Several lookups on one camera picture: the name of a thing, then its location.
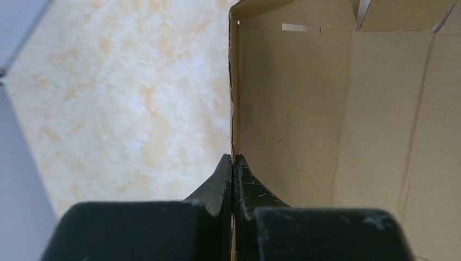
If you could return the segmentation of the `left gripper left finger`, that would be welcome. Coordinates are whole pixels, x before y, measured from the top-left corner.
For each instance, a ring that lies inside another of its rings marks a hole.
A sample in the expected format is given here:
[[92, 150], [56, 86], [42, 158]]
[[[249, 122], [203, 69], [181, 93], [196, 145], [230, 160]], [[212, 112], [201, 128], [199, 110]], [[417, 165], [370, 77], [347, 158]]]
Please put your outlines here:
[[60, 219], [42, 260], [230, 260], [230, 155], [181, 201], [81, 202]]

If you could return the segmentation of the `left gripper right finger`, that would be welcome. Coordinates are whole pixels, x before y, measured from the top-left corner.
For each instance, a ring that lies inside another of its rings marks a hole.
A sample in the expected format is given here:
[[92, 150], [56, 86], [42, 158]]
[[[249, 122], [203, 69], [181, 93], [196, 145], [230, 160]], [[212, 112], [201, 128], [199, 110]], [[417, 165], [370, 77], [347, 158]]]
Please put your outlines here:
[[252, 173], [233, 167], [237, 260], [413, 260], [400, 225], [369, 208], [294, 208]]

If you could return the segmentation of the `brown cardboard box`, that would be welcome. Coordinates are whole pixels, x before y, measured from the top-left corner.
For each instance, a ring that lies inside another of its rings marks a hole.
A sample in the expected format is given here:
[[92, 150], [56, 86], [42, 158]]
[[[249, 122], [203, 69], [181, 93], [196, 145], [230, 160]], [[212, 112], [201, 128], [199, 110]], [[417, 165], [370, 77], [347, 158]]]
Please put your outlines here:
[[374, 207], [460, 260], [460, 1], [239, 1], [233, 152], [294, 207]]

